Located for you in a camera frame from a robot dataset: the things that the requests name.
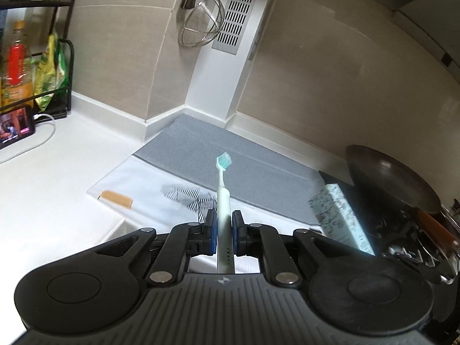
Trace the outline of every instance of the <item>orange label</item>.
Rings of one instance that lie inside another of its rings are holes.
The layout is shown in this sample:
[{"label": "orange label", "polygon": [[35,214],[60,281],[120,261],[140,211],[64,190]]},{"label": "orange label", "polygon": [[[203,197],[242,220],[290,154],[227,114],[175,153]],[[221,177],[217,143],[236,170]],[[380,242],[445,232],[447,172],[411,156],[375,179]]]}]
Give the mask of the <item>orange label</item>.
[{"label": "orange label", "polygon": [[[6,87],[2,89],[3,106],[12,104],[13,102],[23,100],[32,96],[32,83],[26,83],[23,85],[16,85],[13,87]],[[27,105],[34,106],[34,101],[27,101]]]}]

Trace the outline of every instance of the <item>toothbrush box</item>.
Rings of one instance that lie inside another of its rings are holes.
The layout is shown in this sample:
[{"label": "toothbrush box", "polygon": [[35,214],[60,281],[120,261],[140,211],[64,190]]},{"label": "toothbrush box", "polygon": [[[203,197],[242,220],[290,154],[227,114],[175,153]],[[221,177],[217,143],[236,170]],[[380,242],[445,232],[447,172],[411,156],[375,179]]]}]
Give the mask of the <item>toothbrush box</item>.
[{"label": "toothbrush box", "polygon": [[338,184],[326,185],[309,204],[327,237],[375,255]]}]

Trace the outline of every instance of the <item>metal vent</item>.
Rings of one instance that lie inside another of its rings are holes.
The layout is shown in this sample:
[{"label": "metal vent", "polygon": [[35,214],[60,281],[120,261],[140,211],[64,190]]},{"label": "metal vent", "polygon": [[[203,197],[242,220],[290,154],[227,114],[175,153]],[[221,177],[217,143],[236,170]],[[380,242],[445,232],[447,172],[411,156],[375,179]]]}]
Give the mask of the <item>metal vent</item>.
[{"label": "metal vent", "polygon": [[212,48],[236,54],[248,19],[256,0],[229,0],[225,7],[222,31],[215,38]]}]

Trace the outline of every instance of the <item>white countertop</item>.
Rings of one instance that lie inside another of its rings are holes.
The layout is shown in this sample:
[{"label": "white countertop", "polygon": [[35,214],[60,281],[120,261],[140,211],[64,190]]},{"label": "white countertop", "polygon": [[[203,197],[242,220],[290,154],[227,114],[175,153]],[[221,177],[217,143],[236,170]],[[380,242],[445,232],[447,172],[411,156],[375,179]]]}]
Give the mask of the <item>white countertop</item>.
[{"label": "white countertop", "polygon": [[[32,269],[96,245],[121,220],[86,191],[143,144],[77,112],[57,120],[42,147],[0,165],[0,345],[24,332],[13,302]],[[52,127],[0,151],[0,160],[43,141]]]}]

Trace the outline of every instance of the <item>toothbrush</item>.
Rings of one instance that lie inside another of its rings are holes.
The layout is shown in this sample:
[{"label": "toothbrush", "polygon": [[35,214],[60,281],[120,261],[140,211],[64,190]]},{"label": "toothbrush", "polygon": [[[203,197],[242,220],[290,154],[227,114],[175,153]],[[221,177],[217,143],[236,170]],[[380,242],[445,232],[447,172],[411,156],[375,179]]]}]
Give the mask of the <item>toothbrush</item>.
[{"label": "toothbrush", "polygon": [[233,240],[231,230],[230,192],[224,185],[224,171],[231,165],[227,152],[216,158],[219,171],[217,189],[217,273],[234,274]]}]

